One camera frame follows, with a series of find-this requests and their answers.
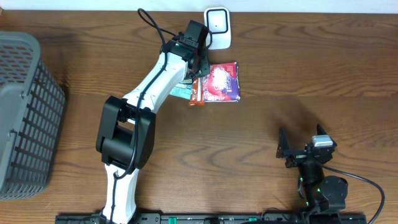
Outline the teal wet wipes packet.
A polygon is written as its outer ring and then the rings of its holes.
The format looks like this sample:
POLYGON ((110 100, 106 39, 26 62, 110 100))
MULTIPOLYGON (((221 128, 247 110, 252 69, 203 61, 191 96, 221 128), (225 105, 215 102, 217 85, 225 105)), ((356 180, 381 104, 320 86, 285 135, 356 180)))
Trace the teal wet wipes packet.
POLYGON ((169 95, 189 100, 192 95, 192 81, 183 81, 174 86, 169 95))

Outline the red purple pad packet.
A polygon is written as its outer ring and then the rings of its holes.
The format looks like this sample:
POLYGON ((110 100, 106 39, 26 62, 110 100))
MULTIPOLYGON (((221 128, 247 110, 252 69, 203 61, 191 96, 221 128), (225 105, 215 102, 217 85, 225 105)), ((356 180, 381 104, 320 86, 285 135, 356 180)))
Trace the red purple pad packet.
POLYGON ((236 62, 211 65, 201 84, 206 103, 238 102, 241 98, 236 62))

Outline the orange chocolate bar wrapper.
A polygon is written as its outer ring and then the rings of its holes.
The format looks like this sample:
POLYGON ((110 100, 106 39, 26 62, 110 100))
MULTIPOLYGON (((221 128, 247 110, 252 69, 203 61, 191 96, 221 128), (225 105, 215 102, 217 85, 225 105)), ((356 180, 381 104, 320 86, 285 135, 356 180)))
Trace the orange chocolate bar wrapper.
POLYGON ((192 93, 189 106, 204 106, 205 100, 203 98, 202 78, 196 78, 192 84, 192 93))

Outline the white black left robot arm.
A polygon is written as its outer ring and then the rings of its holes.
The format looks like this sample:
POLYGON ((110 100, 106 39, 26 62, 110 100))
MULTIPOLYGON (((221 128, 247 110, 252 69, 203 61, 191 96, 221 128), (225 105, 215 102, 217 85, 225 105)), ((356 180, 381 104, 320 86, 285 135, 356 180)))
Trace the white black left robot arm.
POLYGON ((210 71, 209 34, 206 25, 190 21, 185 32, 163 41, 153 69, 135 89, 106 100, 96 139, 108 179, 100 223, 129 223, 134 218, 137 178, 154 148, 156 114, 178 83, 210 71))

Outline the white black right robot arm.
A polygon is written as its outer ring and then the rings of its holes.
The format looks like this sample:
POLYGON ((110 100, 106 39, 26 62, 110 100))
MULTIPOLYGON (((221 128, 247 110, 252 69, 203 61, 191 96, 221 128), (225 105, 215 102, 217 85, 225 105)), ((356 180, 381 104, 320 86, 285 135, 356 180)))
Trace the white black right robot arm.
POLYGON ((323 165, 333 158, 336 147, 337 143, 321 125, 317 125, 317 134, 302 150, 292 149, 284 130, 279 131, 276 157, 285 159, 286 168, 298 169, 301 197, 319 213, 346 208, 348 182, 335 175, 326 176, 323 171, 323 165))

